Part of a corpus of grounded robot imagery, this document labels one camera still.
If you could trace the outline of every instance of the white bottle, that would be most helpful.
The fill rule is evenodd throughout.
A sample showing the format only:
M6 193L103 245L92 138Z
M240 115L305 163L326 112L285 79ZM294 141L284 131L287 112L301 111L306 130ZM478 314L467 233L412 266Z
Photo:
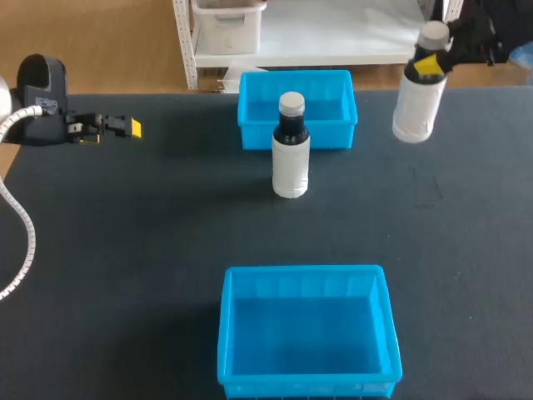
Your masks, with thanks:
M311 137L304 125L304 97L287 92L280 98L280 123L272 137L272 186L282 198L307 191Z

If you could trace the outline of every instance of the blue plastic bin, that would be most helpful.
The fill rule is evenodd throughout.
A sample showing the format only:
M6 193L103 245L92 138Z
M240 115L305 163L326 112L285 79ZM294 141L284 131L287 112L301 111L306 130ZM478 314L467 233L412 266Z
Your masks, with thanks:
M400 379L381 267L227 270L218 382L228 398L390 397Z
M239 92L237 114L245 150L272 148L285 92L299 92L306 99L311 148L351 148L357 109L348 71L246 72Z

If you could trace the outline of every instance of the white bottle cap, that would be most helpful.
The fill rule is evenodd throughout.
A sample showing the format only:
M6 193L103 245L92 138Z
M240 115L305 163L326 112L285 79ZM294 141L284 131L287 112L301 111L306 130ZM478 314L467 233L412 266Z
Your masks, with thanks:
M306 100L298 92L283 93L280 97L280 113L286 117L298 117L306 109Z
M417 43L426 50L443 50L450 41L450 29L440 21L429 21L422 27Z

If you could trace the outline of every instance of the cable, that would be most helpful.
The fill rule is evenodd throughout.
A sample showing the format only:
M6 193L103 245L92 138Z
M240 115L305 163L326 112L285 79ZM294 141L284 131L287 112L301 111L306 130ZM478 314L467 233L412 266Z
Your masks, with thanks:
M12 127L15 123L17 123L18 121L24 118L39 117L43 115L44 113L45 112L43 111L42 107L31 106L31 107L20 109L17 112L14 112L13 114L11 114L9 117L6 118L4 122L2 122L2 124L0 124L0 144L5 138L9 128ZM4 185L1 177L0 177L0 195L6 200L7 204L9 204L13 208L13 210L17 212L18 216L22 219L22 222L24 223L24 226L26 227L26 231L27 231L26 259L24 260L24 264L22 265L22 268L18 272L17 276L12 280L11 283L9 283L6 286L6 288L4 288L0 292L0 301L2 301L4 298L9 296L9 294L11 294L17 288L17 286L24 279L30 267L32 266L33 256L35 255L35 248L37 246L37 242L35 238L35 228L33 227L32 219L30 218L29 215L27 215L26 210L24 210L24 208L20 205L20 203L7 190L7 187L6 185Z

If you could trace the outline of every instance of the black bottle neck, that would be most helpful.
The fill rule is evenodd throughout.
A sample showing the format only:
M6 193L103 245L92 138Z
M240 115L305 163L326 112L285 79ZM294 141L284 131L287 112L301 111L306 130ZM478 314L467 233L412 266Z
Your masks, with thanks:
M433 85L435 83L444 81L446 79L446 75L444 74L419 75L415 68L415 63L417 61L420 61L435 53L436 53L435 50L427 50L417 44L415 46L415 56L411 60L409 60L409 62L406 65L406 69L404 70L404 74L406 75L406 78L409 79L411 82L419 83L421 85Z
M287 117L280 113L280 124L274 130L274 138L281 144L297 145L309 138L303 123L303 115Z

